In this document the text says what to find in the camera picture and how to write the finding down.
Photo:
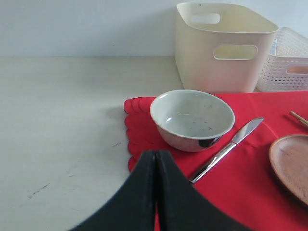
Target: red tablecloth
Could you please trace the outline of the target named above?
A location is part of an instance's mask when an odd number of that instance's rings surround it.
[[[144,150],[167,149],[185,176],[208,160],[249,120],[263,116],[259,127],[222,159],[198,182],[196,189],[224,213],[257,231],[307,231],[308,209],[300,204],[275,178],[269,162],[269,147],[278,137],[307,134],[295,111],[308,118],[308,91],[277,93],[217,94],[234,110],[236,122],[212,148],[185,153],[167,145],[150,116],[154,97],[126,100],[128,150],[133,169]]]

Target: white plastic basket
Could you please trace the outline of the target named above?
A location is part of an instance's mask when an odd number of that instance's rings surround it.
[[[178,4],[175,60],[183,87],[253,92],[278,29],[244,6]]]
[[[308,39],[292,29],[282,27],[276,40],[276,54],[268,55],[257,89],[308,90]]]

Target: plate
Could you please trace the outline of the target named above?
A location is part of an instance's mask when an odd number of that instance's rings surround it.
[[[269,160],[280,181],[308,205],[308,135],[277,139],[269,149]]]

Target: white wall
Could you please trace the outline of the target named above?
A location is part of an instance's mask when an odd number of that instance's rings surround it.
[[[179,2],[0,0],[0,56],[173,55]],[[307,0],[208,2],[244,5],[308,37]]]

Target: basket handle hole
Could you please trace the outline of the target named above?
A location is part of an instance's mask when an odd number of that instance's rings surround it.
[[[308,74],[308,66],[289,66],[287,69],[287,73],[306,75]]]
[[[218,13],[196,13],[191,17],[193,24],[217,24],[220,22]]]
[[[251,60],[257,55],[258,48],[251,45],[220,45],[214,50],[219,60]]]

